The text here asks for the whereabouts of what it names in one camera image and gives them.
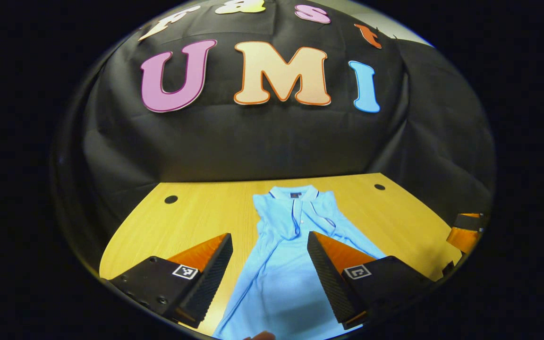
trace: blue letter i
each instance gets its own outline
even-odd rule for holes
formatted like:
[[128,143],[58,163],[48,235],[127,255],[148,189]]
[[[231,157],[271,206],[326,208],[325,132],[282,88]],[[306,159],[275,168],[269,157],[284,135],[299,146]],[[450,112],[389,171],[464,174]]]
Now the blue letter i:
[[350,61],[348,65],[356,72],[358,83],[358,98],[354,101],[354,106],[364,112],[379,112],[380,107],[375,99],[375,84],[373,84],[375,70],[357,61]]

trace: wooden table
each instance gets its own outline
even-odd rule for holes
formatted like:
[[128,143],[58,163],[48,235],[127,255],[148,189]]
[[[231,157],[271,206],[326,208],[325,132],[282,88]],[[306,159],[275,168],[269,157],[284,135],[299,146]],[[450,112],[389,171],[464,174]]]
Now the wooden table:
[[[375,185],[383,185],[384,190]],[[385,254],[432,280],[461,254],[447,243],[451,228],[431,209],[383,174],[220,183],[160,183],[114,234],[100,263],[110,280],[148,256],[169,258],[225,232],[234,252],[220,288],[198,331],[212,335],[257,241],[259,216],[253,195],[272,187],[313,185],[333,191],[339,210]],[[177,202],[164,202],[168,196]]]

